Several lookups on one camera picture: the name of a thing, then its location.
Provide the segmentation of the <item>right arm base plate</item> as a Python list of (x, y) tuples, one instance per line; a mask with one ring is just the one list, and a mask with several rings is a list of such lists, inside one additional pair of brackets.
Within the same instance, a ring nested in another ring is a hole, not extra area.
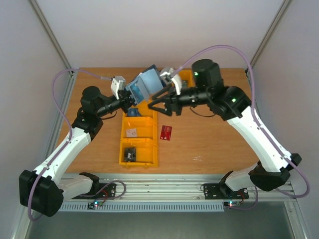
[(206, 200), (242, 200), (249, 199), (247, 188), (240, 189), (237, 192), (231, 192), (228, 196), (225, 196), (219, 189), (218, 183), (204, 183), (200, 186), (200, 190), (204, 193)]

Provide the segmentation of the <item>red credit card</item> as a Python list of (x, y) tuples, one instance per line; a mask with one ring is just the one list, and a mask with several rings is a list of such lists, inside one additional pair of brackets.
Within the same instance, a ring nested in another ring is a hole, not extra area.
[(160, 132), (160, 139), (170, 141), (172, 126), (163, 125)]

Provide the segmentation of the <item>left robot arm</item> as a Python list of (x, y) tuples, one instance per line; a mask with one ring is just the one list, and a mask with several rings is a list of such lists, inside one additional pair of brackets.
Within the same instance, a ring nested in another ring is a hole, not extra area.
[(33, 171), (24, 170), (18, 179), (20, 203), (27, 207), (28, 217), (36, 211), (51, 217), (60, 209), (64, 201), (77, 196), (96, 198), (100, 194), (99, 177), (83, 172), (74, 179), (63, 181), (62, 176), (76, 156), (100, 131), (105, 116), (121, 109), (127, 113), (134, 104), (131, 93), (119, 90), (117, 96), (104, 96), (98, 87), (83, 90), (81, 107), (69, 134), (57, 148)]

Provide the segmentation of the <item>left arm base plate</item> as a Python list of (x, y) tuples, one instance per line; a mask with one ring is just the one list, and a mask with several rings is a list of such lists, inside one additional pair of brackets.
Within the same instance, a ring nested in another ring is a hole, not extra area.
[(116, 184), (112, 183), (109, 186), (105, 187), (100, 193), (98, 193), (97, 195), (93, 196), (93, 197), (83, 197), (83, 196), (77, 196), (74, 197), (74, 200), (82, 200), (82, 199), (87, 199), (87, 200), (95, 200), (95, 199), (99, 199), (99, 198), (105, 198), (107, 197), (114, 197), (116, 193)]

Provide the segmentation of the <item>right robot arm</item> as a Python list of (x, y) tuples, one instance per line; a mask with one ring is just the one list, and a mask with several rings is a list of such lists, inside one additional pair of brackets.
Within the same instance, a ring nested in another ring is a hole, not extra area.
[(217, 188), (224, 199), (247, 187), (256, 186), (269, 192), (284, 185), (291, 176), (290, 171), (301, 162), (300, 155), (285, 150), (259, 117), (251, 113), (252, 102), (242, 89), (224, 85), (217, 63), (201, 59), (194, 62), (191, 69), (195, 86), (188, 88), (182, 86), (179, 75), (173, 75), (174, 68), (162, 69), (159, 75), (167, 86), (153, 95), (149, 109), (179, 116), (184, 107), (207, 105), (246, 140), (259, 161), (224, 175)]

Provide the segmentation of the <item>blue card holder wallet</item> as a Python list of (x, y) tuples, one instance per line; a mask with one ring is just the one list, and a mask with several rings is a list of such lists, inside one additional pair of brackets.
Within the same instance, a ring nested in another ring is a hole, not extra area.
[(130, 91), (129, 86), (132, 85), (133, 83), (138, 84), (139, 88), (141, 89), (145, 97), (145, 101), (149, 100), (150, 95), (153, 95), (159, 90), (164, 88), (164, 83), (162, 79), (160, 78), (160, 72), (158, 71), (156, 65), (154, 64), (146, 68), (144, 71), (140, 72), (131, 82), (129, 82), (125, 86), (125, 90)]

